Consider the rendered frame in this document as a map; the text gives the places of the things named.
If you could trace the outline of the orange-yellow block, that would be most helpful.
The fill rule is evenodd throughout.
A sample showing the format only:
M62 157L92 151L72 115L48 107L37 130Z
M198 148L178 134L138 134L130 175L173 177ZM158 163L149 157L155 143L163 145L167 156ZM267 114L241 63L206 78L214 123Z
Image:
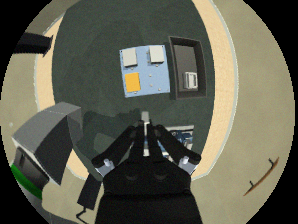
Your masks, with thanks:
M126 80L127 92L140 90L140 80L139 80L138 72L131 73L131 74L125 74L125 80Z

